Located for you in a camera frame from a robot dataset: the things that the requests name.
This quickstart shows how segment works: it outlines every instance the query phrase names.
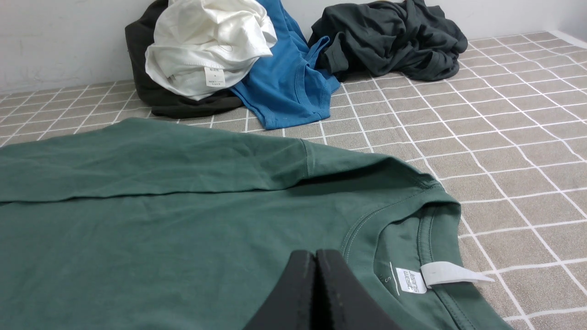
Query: clothing label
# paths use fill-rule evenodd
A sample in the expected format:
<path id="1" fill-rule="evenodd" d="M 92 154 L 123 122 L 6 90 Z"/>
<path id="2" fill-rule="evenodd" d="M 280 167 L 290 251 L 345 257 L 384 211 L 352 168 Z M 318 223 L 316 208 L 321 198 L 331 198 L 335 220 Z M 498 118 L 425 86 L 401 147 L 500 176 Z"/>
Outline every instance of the clothing label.
<path id="1" fill-rule="evenodd" d="M 206 86 L 226 87 L 226 81 L 224 80 L 224 70 L 204 67 L 204 73 L 206 74 Z"/>
<path id="2" fill-rule="evenodd" d="M 428 288 L 431 288 L 431 285 L 434 284 L 456 282 L 495 282 L 491 277 L 470 271 L 447 261 L 437 261 L 422 265 L 420 271 L 424 276 Z"/>
<path id="3" fill-rule="evenodd" d="M 424 284 L 424 279 L 419 272 L 397 268 L 397 280 L 400 283 L 400 288 L 404 292 L 411 292 L 413 294 L 425 294 L 428 289 Z"/>

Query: checkered surface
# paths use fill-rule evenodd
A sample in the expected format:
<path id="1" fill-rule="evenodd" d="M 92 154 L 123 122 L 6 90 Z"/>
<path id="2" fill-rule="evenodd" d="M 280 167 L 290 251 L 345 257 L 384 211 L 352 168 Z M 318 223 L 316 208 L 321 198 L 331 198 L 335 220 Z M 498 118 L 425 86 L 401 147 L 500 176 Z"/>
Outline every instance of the checkered surface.
<path id="1" fill-rule="evenodd" d="M 547 32 L 472 41 L 424 83 L 355 76 L 332 117 L 264 131 L 247 109 L 181 124 L 391 154 L 463 204 L 465 266 L 516 329 L 587 327 L 587 50 Z M 0 146 L 151 117 L 132 81 L 0 96 Z"/>

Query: green t-shirt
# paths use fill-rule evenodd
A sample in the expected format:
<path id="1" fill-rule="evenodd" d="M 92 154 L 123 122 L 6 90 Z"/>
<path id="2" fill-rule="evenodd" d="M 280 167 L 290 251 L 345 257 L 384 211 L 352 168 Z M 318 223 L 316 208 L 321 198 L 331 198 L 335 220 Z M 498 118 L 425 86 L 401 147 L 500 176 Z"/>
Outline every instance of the green t-shirt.
<path id="1" fill-rule="evenodd" d="M 509 329 L 471 284 L 398 287 L 462 264 L 460 206 L 393 157 L 129 119 L 1 148 L 0 187 L 2 329 L 242 329 L 318 249 L 404 329 Z"/>

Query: size label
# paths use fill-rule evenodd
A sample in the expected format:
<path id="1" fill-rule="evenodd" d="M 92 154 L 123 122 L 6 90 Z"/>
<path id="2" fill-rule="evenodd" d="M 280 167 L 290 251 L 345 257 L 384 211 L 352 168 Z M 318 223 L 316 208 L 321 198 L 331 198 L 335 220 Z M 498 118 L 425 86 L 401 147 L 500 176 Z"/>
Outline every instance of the size label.
<path id="1" fill-rule="evenodd" d="M 226 81 L 224 80 L 224 70 L 204 67 L 204 73 L 206 74 L 206 86 L 226 87 Z"/>
<path id="2" fill-rule="evenodd" d="M 405 270 L 403 268 L 396 268 L 396 272 L 397 280 L 400 283 L 402 291 L 413 294 L 425 294 L 428 291 L 424 284 L 422 274 L 419 272 Z"/>

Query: folded cloth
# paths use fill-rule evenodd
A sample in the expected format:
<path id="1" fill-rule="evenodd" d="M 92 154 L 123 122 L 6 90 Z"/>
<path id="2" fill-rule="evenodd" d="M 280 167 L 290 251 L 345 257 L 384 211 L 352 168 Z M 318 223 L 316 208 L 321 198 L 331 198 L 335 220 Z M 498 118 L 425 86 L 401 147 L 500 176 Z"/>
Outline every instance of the folded cloth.
<path id="1" fill-rule="evenodd" d="M 312 31 L 310 44 L 332 39 L 320 65 L 339 78 L 367 69 L 375 76 L 401 71 L 417 80 L 446 79 L 457 74 L 458 55 L 467 49 L 458 26 L 424 0 L 326 7 Z"/>
<path id="2" fill-rule="evenodd" d="M 279 0 L 259 0 L 277 33 L 273 57 L 259 59 L 232 91 L 266 129 L 312 123 L 330 117 L 330 96 L 340 86 L 334 76 L 317 70 L 321 38 L 308 47 L 302 31 Z"/>
<path id="3" fill-rule="evenodd" d="M 201 100 L 238 83 L 277 42 L 267 11 L 254 0 L 170 0 L 147 49 L 146 71 L 166 89 Z M 219 69 L 211 83 L 205 69 Z"/>
<path id="4" fill-rule="evenodd" d="M 241 100 L 228 89 L 219 90 L 199 101 L 174 94 L 154 82 L 145 70 L 145 52 L 153 44 L 155 23 L 167 9 L 168 0 L 156 0 L 143 16 L 125 29 L 126 44 L 133 68 L 134 84 L 139 98 L 152 107 L 156 116 L 192 118 L 211 116 L 242 106 Z"/>

